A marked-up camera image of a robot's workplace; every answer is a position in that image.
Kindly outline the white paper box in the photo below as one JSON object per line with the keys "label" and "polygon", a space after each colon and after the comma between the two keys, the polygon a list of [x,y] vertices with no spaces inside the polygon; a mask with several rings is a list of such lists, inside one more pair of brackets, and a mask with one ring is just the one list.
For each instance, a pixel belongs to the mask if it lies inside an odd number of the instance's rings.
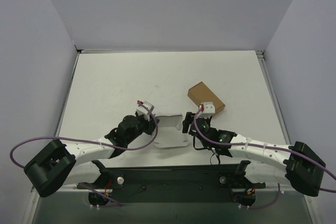
{"label": "white paper box", "polygon": [[157,148],[178,148],[188,146],[188,140],[182,133],[182,114],[159,114],[159,132],[154,140]]}

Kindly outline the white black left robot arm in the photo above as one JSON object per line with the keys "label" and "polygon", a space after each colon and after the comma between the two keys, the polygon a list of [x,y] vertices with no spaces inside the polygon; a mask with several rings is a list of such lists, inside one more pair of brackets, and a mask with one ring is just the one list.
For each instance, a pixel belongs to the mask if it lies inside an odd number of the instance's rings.
{"label": "white black left robot arm", "polygon": [[75,166],[119,156],[141,134],[157,132],[159,121],[155,116],[146,119],[144,115],[128,115],[117,128],[96,142],[76,145],[52,140],[28,162],[24,172],[40,196],[50,196],[65,184]]}

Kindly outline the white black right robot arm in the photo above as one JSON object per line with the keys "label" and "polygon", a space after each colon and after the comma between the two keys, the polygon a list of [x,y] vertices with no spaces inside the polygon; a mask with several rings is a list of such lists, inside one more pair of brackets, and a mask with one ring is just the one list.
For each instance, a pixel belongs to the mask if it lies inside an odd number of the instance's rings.
{"label": "white black right robot arm", "polygon": [[211,117],[187,112],[182,132],[199,139],[204,150],[214,155],[249,160],[245,177],[253,184],[279,183],[291,185],[296,191],[318,196],[325,162],[305,143],[269,144],[231,131],[211,127]]}

